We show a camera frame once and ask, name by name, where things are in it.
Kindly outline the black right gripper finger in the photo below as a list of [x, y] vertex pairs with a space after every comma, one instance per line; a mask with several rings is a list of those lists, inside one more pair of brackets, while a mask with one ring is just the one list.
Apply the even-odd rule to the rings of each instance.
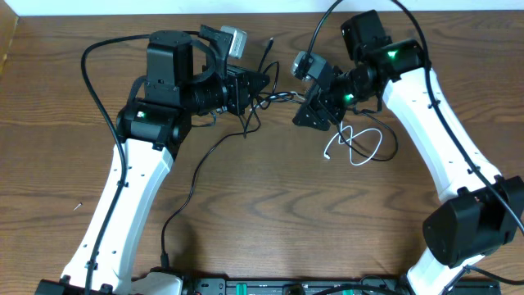
[[323, 90], [318, 84], [313, 84], [305, 95], [305, 102], [300, 107], [302, 114], [314, 113], [317, 115], [326, 115], [326, 108], [321, 102]]
[[311, 105], [299, 107], [292, 122], [297, 126], [310, 127], [321, 131], [329, 131], [331, 127], [328, 113], [322, 108], [314, 110]]

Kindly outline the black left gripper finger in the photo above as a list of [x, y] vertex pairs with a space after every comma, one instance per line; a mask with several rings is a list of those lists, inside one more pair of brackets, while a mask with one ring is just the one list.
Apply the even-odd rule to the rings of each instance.
[[249, 70], [246, 72], [247, 88], [250, 93], [260, 93], [269, 85], [269, 76], [260, 72]]
[[257, 105], [257, 103], [260, 100], [260, 96], [261, 96], [260, 92], [256, 92], [256, 91], [249, 91], [247, 93], [246, 101], [245, 101], [247, 112], [253, 111], [253, 109], [255, 108], [255, 106]]

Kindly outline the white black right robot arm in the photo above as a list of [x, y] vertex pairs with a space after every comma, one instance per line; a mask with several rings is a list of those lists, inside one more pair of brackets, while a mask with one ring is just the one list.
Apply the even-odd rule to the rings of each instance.
[[394, 42], [376, 11], [341, 26], [347, 72], [311, 50], [292, 74], [311, 82], [294, 123], [326, 131], [341, 126], [360, 102], [377, 99], [408, 132], [430, 171], [440, 206], [423, 222], [426, 248], [398, 286], [406, 294], [451, 292], [482, 258], [522, 230], [523, 182], [507, 179], [479, 151], [442, 93], [424, 38]]

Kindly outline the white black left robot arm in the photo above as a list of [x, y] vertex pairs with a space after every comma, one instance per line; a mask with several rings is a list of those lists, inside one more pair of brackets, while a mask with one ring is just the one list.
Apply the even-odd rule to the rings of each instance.
[[162, 269], [133, 277], [138, 244], [155, 196], [192, 129], [212, 111], [241, 116], [269, 77], [228, 63], [240, 58], [246, 33], [232, 26], [161, 30], [147, 36], [147, 73], [135, 80], [108, 126], [115, 148], [106, 186], [78, 250], [58, 281], [39, 294], [180, 294], [183, 281]]

